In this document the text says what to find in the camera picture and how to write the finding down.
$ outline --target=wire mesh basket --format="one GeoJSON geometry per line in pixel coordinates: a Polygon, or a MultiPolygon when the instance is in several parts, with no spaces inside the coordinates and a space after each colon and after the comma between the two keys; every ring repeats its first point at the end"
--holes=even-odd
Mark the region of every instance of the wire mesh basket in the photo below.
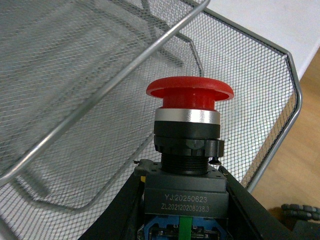
{"type": "Polygon", "coordinates": [[[221,162],[253,189],[298,116],[299,82],[286,50],[210,10],[83,117],[75,117],[198,5],[189,0],[0,3],[2,228],[19,239],[78,239],[133,172],[133,160],[160,160],[152,132],[162,103],[145,90],[164,77],[203,76],[233,88],[232,101],[216,104],[225,140],[221,162]],[[70,116],[72,124],[55,135],[70,116]]]}

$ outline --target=red button cap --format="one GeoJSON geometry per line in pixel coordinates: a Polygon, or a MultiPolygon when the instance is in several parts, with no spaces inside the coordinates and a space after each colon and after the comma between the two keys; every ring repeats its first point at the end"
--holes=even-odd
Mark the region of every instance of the red button cap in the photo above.
{"type": "Polygon", "coordinates": [[[165,109],[215,109],[216,101],[234,97],[232,88],[219,80],[200,76],[172,76],[153,81],[146,94],[163,99],[165,109]]]}

